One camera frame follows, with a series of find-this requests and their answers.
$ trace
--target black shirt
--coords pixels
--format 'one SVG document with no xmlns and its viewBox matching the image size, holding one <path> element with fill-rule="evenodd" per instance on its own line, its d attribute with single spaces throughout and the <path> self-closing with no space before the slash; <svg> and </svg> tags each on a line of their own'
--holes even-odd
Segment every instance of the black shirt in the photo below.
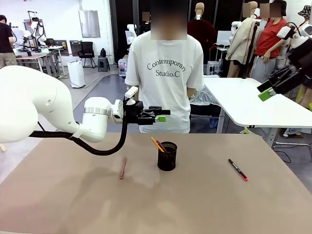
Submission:
<svg viewBox="0 0 312 234">
<path fill-rule="evenodd" d="M 9 25 L 0 23 L 0 53 L 13 53 L 9 37 L 12 37 L 12 31 Z"/>
</svg>

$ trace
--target yellow pencil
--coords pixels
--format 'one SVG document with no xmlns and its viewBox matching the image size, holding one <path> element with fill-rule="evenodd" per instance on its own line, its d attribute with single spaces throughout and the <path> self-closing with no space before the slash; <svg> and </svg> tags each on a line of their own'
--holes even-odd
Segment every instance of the yellow pencil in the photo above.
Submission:
<svg viewBox="0 0 312 234">
<path fill-rule="evenodd" d="M 153 140 L 154 144 L 159 148 L 159 150 L 162 151 L 162 152 L 164 153 L 163 149 L 157 144 L 157 142 L 155 141 L 155 139 L 152 138 L 152 137 L 151 137 L 151 139 Z"/>
</svg>

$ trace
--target beige jacket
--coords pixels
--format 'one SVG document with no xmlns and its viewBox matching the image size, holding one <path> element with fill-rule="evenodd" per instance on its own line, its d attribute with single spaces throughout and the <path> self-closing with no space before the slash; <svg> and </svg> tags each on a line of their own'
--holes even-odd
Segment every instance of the beige jacket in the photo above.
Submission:
<svg viewBox="0 0 312 234">
<path fill-rule="evenodd" d="M 230 45 L 228 54 L 226 56 L 226 60 L 238 60 L 242 64 L 246 64 L 247 55 L 249 51 L 249 45 L 251 43 L 253 32 L 254 32 L 254 24 L 253 20 L 255 16 L 251 16 L 250 18 L 245 19 L 242 22 L 242 25 L 235 32 L 233 41 Z M 259 31 L 257 30 L 255 35 L 255 40 L 253 43 L 253 51 L 256 49 L 256 39 L 258 38 Z"/>
</svg>

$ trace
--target dark red sweater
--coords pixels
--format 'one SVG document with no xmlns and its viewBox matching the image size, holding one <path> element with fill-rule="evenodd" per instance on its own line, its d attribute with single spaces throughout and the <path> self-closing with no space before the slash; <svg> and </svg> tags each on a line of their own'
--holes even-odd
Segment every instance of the dark red sweater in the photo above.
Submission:
<svg viewBox="0 0 312 234">
<path fill-rule="evenodd" d="M 217 33 L 212 24 L 204 19 L 192 20 L 187 24 L 187 34 L 198 40 L 204 53 L 209 52 L 210 47 L 216 43 Z"/>
</svg>

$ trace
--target pen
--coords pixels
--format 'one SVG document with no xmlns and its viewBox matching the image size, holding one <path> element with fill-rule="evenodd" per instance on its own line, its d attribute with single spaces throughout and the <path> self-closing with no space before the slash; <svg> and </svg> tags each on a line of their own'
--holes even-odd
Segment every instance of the pen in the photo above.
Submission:
<svg viewBox="0 0 312 234">
<path fill-rule="evenodd" d="M 168 151 L 165 149 L 165 147 L 163 147 L 163 145 L 157 140 L 156 141 L 157 142 L 157 144 L 161 147 L 161 149 L 165 152 L 165 153 L 167 153 Z"/>
<path fill-rule="evenodd" d="M 122 167 L 120 179 L 123 179 L 123 176 L 125 175 L 125 168 L 126 168 L 126 163 L 127 163 L 127 157 L 125 157 L 124 161 L 125 162 L 124 162 L 123 167 Z"/>
<path fill-rule="evenodd" d="M 155 141 L 154 138 L 151 137 L 151 139 L 153 140 L 154 144 L 159 148 L 160 151 L 162 151 L 164 153 L 164 150 L 157 144 L 157 142 Z"/>
<path fill-rule="evenodd" d="M 241 169 L 239 169 L 239 167 L 237 167 L 237 165 L 231 160 L 229 159 L 230 164 L 237 170 L 237 172 L 243 177 L 244 181 L 248 181 L 248 177 L 241 171 Z"/>
</svg>

